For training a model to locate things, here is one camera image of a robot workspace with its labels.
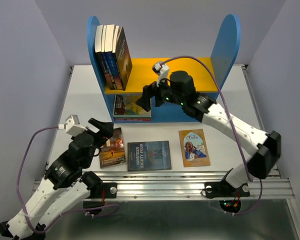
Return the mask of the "yellow teal paperback book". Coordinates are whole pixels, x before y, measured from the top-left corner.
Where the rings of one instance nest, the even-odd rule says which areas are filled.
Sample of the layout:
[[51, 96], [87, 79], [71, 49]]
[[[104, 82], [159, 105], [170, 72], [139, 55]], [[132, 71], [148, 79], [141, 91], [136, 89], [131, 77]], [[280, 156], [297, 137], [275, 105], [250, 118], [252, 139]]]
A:
[[151, 111], [145, 111], [136, 104], [140, 98], [140, 94], [116, 94], [113, 116], [116, 118], [151, 118]]

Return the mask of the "Three Days to See book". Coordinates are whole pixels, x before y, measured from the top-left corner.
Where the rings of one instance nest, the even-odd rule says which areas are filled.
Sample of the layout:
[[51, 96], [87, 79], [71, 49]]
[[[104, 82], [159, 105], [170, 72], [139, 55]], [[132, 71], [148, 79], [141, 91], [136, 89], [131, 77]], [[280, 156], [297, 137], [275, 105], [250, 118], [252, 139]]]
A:
[[119, 72], [121, 75], [121, 83], [122, 83], [123, 91], [125, 91], [128, 85], [128, 80], [132, 72], [133, 63], [132, 63], [132, 58], [130, 55], [127, 38], [123, 26], [120, 26], [120, 30], [119, 30], [119, 37], [118, 37], [117, 47], [116, 47], [116, 57], [117, 57]]

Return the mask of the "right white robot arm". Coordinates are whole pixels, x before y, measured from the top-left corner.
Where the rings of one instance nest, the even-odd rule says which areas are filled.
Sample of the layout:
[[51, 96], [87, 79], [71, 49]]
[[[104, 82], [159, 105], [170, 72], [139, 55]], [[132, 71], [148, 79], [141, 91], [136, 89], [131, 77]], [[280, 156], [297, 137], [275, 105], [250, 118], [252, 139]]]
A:
[[232, 195], [249, 177], [266, 179], [281, 157], [282, 138], [277, 131], [267, 133], [256, 129], [226, 111], [226, 104], [196, 91], [193, 78], [186, 71], [175, 71], [170, 78], [160, 76], [150, 85], [143, 87], [136, 104], [145, 111], [151, 110], [151, 98], [155, 106], [171, 103], [181, 106], [183, 112], [200, 123], [213, 127], [244, 149], [250, 159], [230, 170], [220, 182], [221, 192]]

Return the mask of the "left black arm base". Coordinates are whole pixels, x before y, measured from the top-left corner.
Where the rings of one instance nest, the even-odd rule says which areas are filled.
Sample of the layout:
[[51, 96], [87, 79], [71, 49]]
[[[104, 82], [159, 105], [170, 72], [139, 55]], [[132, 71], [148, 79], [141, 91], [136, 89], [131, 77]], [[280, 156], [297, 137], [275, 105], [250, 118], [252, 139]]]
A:
[[115, 199], [117, 197], [118, 184], [116, 182], [104, 183], [99, 176], [93, 171], [85, 172], [81, 176], [82, 182], [86, 185], [85, 190], [88, 190], [89, 196], [86, 198], [89, 201], [83, 202], [83, 208], [87, 216], [105, 217], [111, 213], [105, 212], [102, 207], [106, 206], [106, 199]]

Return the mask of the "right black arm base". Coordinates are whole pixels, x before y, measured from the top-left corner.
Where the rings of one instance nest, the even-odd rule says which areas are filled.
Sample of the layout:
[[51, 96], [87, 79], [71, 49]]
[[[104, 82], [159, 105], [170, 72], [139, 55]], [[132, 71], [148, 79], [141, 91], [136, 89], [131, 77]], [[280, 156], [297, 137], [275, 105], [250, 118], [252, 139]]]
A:
[[225, 175], [220, 181], [208, 181], [200, 194], [208, 199], [220, 198], [219, 205], [225, 214], [237, 215], [241, 210], [241, 198], [250, 197], [247, 183], [235, 188], [226, 181]]

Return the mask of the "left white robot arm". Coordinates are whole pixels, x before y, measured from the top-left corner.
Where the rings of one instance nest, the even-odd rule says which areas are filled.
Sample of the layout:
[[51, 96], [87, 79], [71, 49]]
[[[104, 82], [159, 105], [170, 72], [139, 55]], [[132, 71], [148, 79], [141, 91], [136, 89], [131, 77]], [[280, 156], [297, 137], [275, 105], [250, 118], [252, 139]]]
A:
[[22, 199], [20, 190], [16, 190], [21, 210], [10, 220], [0, 223], [3, 237], [24, 240], [32, 235], [43, 235], [78, 202], [103, 193], [102, 180], [94, 172], [83, 170], [91, 166], [101, 147], [113, 136], [114, 124], [94, 118], [88, 123], [98, 131], [82, 126], [77, 115], [70, 115], [65, 123], [54, 127], [70, 135], [71, 142], [44, 172], [27, 202]]

